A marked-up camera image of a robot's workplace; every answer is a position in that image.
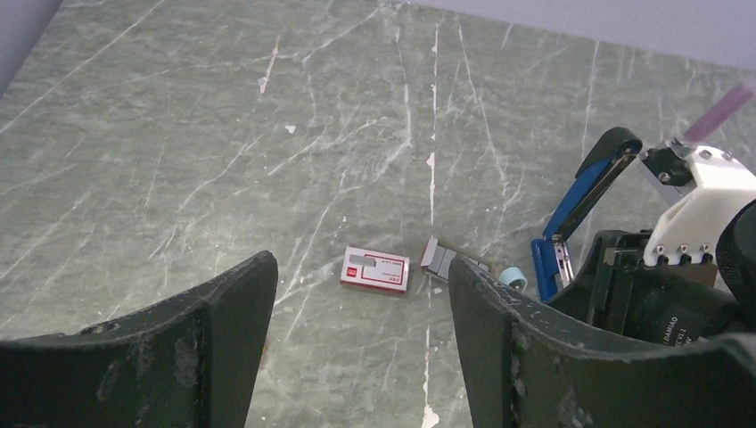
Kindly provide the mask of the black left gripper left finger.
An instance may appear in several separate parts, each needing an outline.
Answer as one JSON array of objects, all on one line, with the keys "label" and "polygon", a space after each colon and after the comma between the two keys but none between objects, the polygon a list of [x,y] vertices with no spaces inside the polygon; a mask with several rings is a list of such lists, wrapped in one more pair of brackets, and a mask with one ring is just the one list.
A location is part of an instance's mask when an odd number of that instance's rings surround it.
[{"label": "black left gripper left finger", "polygon": [[2,426],[244,426],[277,285],[261,251],[78,333],[2,342]]}]

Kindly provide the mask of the cardboard staple tray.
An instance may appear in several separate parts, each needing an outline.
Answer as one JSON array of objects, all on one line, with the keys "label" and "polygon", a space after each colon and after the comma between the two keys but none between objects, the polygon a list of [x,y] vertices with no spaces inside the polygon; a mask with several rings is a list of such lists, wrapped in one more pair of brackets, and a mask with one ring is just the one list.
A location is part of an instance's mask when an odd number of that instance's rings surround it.
[{"label": "cardboard staple tray", "polygon": [[470,260],[473,265],[493,276],[498,276],[502,271],[502,268],[494,261],[435,236],[431,236],[425,246],[420,269],[426,274],[447,282],[451,262],[456,256]]}]

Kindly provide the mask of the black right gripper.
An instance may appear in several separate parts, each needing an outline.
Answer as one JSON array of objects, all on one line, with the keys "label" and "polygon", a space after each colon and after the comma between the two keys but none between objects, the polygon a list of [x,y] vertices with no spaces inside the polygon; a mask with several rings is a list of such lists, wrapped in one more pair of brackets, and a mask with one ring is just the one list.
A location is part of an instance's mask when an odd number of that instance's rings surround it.
[{"label": "black right gripper", "polygon": [[755,204],[730,221],[714,252],[694,263],[642,261],[650,232],[595,235],[576,279],[546,304],[587,325],[680,347],[723,333],[755,331]]}]

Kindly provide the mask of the red white staple box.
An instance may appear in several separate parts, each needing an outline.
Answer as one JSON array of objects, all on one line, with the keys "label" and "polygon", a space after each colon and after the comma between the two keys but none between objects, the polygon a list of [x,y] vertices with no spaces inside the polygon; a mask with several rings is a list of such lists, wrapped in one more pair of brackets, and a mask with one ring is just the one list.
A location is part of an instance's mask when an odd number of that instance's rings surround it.
[{"label": "red white staple box", "polygon": [[379,291],[405,293],[409,269],[409,257],[347,246],[340,282]]}]

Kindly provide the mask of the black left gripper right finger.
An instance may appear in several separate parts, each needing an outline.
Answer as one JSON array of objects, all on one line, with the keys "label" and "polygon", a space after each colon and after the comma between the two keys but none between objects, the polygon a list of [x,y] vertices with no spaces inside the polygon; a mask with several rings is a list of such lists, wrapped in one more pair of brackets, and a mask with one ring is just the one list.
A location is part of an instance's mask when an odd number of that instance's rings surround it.
[{"label": "black left gripper right finger", "polygon": [[448,289],[477,427],[752,427],[755,338],[680,348],[548,307],[456,257]]}]

